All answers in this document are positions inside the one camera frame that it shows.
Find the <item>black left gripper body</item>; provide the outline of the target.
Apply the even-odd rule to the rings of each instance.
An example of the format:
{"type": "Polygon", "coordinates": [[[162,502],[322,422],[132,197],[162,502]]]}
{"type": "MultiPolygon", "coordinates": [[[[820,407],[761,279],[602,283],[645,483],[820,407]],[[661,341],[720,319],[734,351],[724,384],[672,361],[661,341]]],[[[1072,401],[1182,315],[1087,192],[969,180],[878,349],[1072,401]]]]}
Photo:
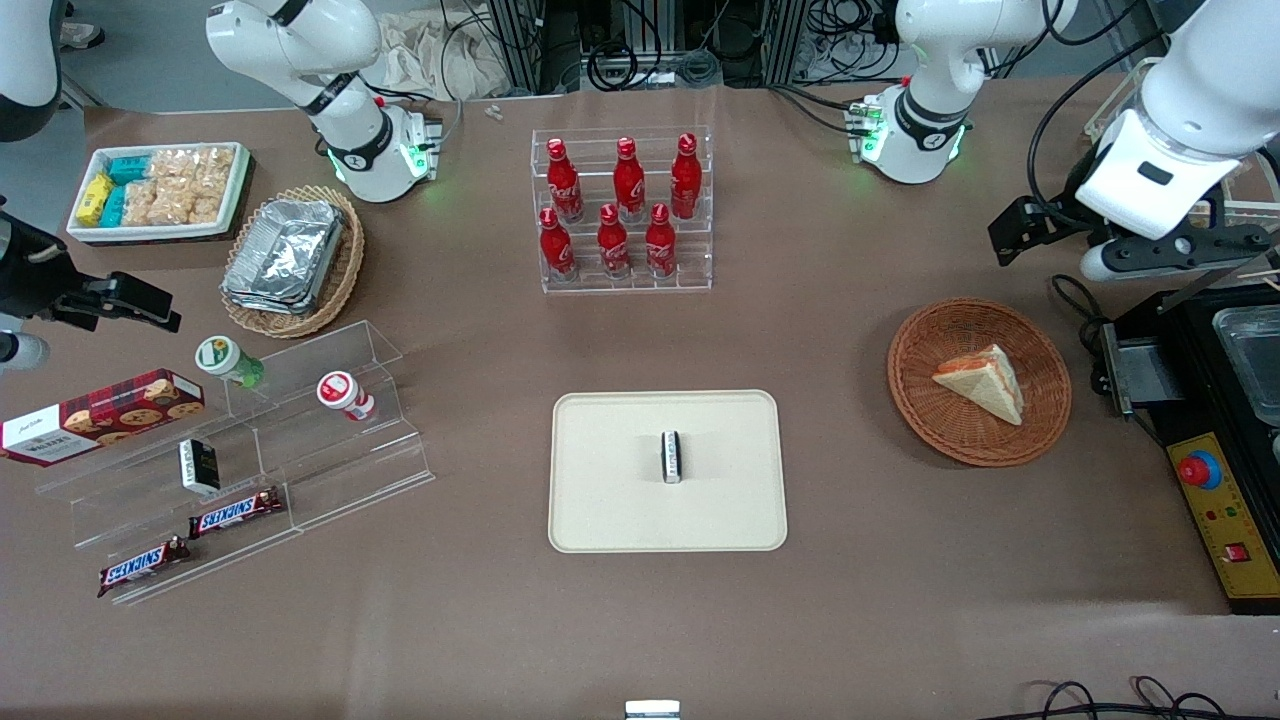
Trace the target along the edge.
{"type": "Polygon", "coordinates": [[[1192,168],[1158,158],[1112,161],[1093,150],[1079,161],[1059,195],[1059,210],[1089,232],[1093,252],[1263,252],[1272,231],[1261,219],[1230,219],[1228,188],[1240,169],[1203,184],[1217,161],[1192,168]]]}

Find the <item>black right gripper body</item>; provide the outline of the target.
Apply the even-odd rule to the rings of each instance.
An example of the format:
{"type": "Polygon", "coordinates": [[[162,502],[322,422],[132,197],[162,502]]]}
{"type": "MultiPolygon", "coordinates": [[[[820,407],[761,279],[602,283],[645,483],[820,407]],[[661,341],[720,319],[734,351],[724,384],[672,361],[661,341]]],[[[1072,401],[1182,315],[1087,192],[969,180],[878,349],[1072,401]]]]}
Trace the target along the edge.
{"type": "Polygon", "coordinates": [[[29,318],[77,290],[77,269],[65,243],[1,214],[1,313],[29,318]]]}

